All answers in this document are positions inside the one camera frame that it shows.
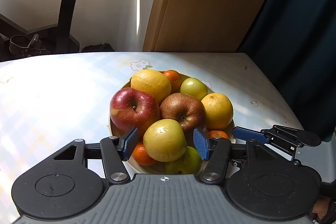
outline yellow-green apple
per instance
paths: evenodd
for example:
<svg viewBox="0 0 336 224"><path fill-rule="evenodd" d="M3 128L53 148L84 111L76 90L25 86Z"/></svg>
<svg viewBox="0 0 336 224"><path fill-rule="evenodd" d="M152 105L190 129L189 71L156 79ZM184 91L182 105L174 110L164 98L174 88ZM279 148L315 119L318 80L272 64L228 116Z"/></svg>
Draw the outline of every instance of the yellow-green apple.
<svg viewBox="0 0 336 224"><path fill-rule="evenodd" d="M143 136L143 145L151 158L163 162L177 160L187 150L181 125L172 119L152 124Z"/></svg>
<svg viewBox="0 0 336 224"><path fill-rule="evenodd" d="M153 96L133 88L123 88L111 99L110 115L122 133L137 127L139 138L142 138L147 128L160 120L160 107Z"/></svg>
<svg viewBox="0 0 336 224"><path fill-rule="evenodd" d="M166 163L166 173L168 175L196 174L200 170L201 164L202 159L198 151L188 146L181 158Z"/></svg>
<svg viewBox="0 0 336 224"><path fill-rule="evenodd" d="M180 92L195 96L202 100L208 94L207 86L196 78L188 78L183 81Z"/></svg>

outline tangerine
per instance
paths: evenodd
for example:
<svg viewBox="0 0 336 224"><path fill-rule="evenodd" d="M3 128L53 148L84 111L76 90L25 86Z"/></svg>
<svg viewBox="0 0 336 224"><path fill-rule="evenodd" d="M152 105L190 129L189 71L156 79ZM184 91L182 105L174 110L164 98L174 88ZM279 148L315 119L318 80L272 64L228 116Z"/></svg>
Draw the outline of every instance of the tangerine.
<svg viewBox="0 0 336 224"><path fill-rule="evenodd" d="M146 149L142 142L138 142L138 144L134 148L132 155L133 155L134 160L140 165L151 166L156 163L156 160L151 158L147 154Z"/></svg>
<svg viewBox="0 0 336 224"><path fill-rule="evenodd" d="M182 84L182 77L176 70L167 70L163 73L171 84L171 92L176 92Z"/></svg>
<svg viewBox="0 0 336 224"><path fill-rule="evenodd" d="M226 139L229 138L229 136L224 131L221 130L211 130L208 132L208 136L209 138L216 138L216 137L222 137Z"/></svg>

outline round black disc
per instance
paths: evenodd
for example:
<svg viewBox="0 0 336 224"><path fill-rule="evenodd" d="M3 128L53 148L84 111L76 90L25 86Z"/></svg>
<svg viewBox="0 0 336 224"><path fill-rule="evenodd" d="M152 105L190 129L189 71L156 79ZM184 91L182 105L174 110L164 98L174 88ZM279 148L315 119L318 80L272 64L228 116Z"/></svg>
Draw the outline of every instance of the round black disc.
<svg viewBox="0 0 336 224"><path fill-rule="evenodd" d="M242 211L267 220L301 217L319 196L315 179L290 162L249 165L226 183L229 199Z"/></svg>
<svg viewBox="0 0 336 224"><path fill-rule="evenodd" d="M36 165L18 177L12 187L18 211L52 220L68 218L92 207L103 194L103 182L95 172L71 162Z"/></svg>
<svg viewBox="0 0 336 224"><path fill-rule="evenodd" d="M318 146L322 142L318 135L309 131L298 130L296 136L303 145Z"/></svg>

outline dark blue curtain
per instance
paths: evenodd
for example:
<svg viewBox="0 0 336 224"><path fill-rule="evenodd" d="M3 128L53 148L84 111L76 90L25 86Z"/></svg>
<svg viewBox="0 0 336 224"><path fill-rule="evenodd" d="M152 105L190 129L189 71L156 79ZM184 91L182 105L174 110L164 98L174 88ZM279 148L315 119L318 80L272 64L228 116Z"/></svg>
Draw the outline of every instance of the dark blue curtain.
<svg viewBox="0 0 336 224"><path fill-rule="evenodd" d="M336 0L266 0L239 52L247 53L305 130L336 125Z"/></svg>

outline green apple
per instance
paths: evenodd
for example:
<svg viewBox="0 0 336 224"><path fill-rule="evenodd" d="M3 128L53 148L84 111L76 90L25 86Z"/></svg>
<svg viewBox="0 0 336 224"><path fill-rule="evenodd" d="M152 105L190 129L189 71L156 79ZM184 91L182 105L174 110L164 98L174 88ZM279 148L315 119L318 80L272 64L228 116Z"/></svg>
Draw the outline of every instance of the green apple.
<svg viewBox="0 0 336 224"><path fill-rule="evenodd" d="M180 92L192 95L198 100L202 100L208 94L208 88L198 79L188 78L183 81Z"/></svg>
<svg viewBox="0 0 336 224"><path fill-rule="evenodd" d="M166 163L166 173L174 174L196 174L201 168L202 159L197 150L188 146L184 155L174 161Z"/></svg>
<svg viewBox="0 0 336 224"><path fill-rule="evenodd" d="M143 145L151 158L163 162L177 160L187 149L182 127L172 119L152 124L143 136Z"/></svg>

